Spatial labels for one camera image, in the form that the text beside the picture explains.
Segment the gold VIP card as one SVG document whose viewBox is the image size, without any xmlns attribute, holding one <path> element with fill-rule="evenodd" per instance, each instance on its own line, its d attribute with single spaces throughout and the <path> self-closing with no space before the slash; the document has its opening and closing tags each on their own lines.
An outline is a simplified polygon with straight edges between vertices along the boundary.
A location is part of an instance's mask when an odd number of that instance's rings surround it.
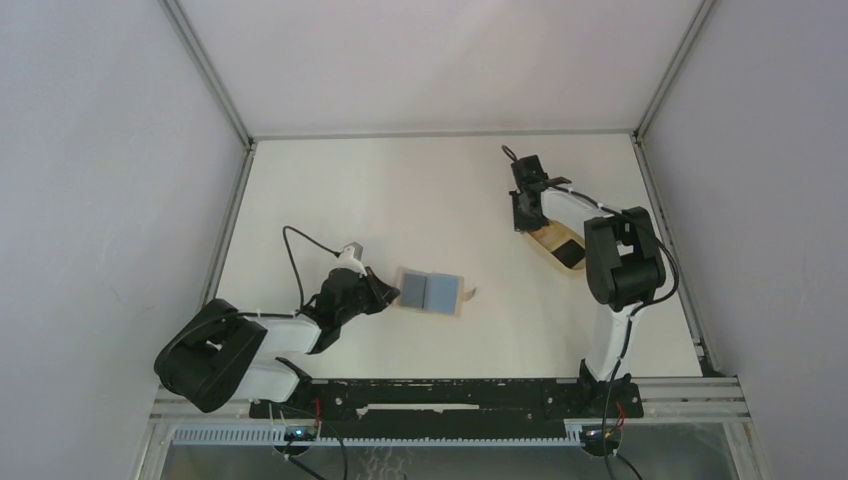
<svg viewBox="0 0 848 480">
<path fill-rule="evenodd" d="M 540 229 L 528 232 L 528 235 L 547 251 L 553 251 L 568 241 L 568 235 L 554 224 L 549 224 Z"/>
</svg>

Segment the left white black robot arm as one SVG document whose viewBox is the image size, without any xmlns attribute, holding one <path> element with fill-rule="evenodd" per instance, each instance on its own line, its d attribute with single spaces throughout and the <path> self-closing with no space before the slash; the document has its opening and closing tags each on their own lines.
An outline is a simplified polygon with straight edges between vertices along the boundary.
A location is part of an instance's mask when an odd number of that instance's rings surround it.
<svg viewBox="0 0 848 480">
<path fill-rule="evenodd" d="M 298 417 L 310 409 L 313 392 L 284 354 L 326 351 L 348 322 L 384 311 L 399 295 L 366 267 L 331 270 L 295 313 L 245 312 L 216 298 L 162 348 L 154 372 L 166 390 L 203 413 L 231 400 L 268 400 Z"/>
</svg>

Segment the black card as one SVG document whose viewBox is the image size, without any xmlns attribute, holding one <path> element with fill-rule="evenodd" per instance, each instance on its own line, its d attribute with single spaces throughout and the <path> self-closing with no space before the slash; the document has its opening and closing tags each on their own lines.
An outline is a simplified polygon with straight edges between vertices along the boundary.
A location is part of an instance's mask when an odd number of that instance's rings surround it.
<svg viewBox="0 0 848 480">
<path fill-rule="evenodd" d="M 570 239 L 553 250 L 552 255 L 565 267 L 576 269 L 585 259 L 585 249 L 579 242 Z"/>
</svg>

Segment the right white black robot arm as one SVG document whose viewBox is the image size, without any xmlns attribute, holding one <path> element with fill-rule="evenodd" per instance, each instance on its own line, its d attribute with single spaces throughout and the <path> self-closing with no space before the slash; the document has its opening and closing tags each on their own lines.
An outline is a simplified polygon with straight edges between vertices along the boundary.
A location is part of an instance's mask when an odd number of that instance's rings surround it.
<svg viewBox="0 0 848 480">
<path fill-rule="evenodd" d="M 661 242 L 647 210 L 616 210 L 565 184 L 532 184 L 509 193 L 513 223 L 544 258 L 585 275 L 597 302 L 591 346 L 580 374 L 578 402 L 592 416 L 618 400 L 612 382 L 628 374 L 629 342 L 641 311 L 665 284 Z"/>
</svg>

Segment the tan wooden tray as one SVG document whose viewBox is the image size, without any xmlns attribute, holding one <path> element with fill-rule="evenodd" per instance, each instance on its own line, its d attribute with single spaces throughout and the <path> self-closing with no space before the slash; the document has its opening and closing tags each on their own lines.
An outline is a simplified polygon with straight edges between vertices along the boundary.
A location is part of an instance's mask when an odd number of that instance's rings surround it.
<svg viewBox="0 0 848 480">
<path fill-rule="evenodd" d="M 585 269 L 585 240 L 565 225 L 549 220 L 548 224 L 522 237 L 529 245 L 563 273 Z"/>
</svg>

